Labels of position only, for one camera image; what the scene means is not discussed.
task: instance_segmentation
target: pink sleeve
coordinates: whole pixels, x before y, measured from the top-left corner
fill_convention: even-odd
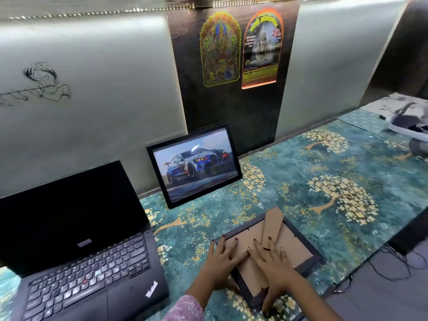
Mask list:
[[[204,321],[204,312],[193,296],[184,295],[175,302],[162,321]]]

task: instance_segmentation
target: race car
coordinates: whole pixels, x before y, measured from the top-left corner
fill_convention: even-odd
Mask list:
[[[167,180],[174,184],[181,178],[193,178],[197,180],[200,171],[212,174],[213,169],[229,160],[229,154],[225,150],[206,150],[197,148],[193,151],[185,151],[176,155],[168,165]]]

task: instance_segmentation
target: black laptop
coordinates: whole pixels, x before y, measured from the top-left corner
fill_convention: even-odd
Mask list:
[[[12,321],[126,320],[168,297],[119,161],[4,197],[0,212],[0,261],[22,277]]]

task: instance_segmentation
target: poster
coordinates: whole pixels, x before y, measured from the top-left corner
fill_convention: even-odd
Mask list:
[[[249,21],[243,43],[243,89],[276,82],[282,35],[282,18],[275,9],[265,8]]]
[[[239,80],[241,28],[227,12],[216,12],[203,24],[200,50],[204,86]]]

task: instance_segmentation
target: white sticker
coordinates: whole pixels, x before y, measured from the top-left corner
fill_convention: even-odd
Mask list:
[[[157,282],[153,282],[153,285],[150,287],[150,290],[146,293],[146,297],[150,298],[156,289],[156,286],[158,286]]]
[[[82,248],[82,247],[84,247],[85,245],[87,245],[87,244],[89,244],[89,243],[91,243],[91,242],[92,242],[92,240],[91,240],[91,239],[87,239],[87,240],[85,240],[85,241],[82,241],[82,242],[78,243],[78,246],[79,246],[80,248]]]

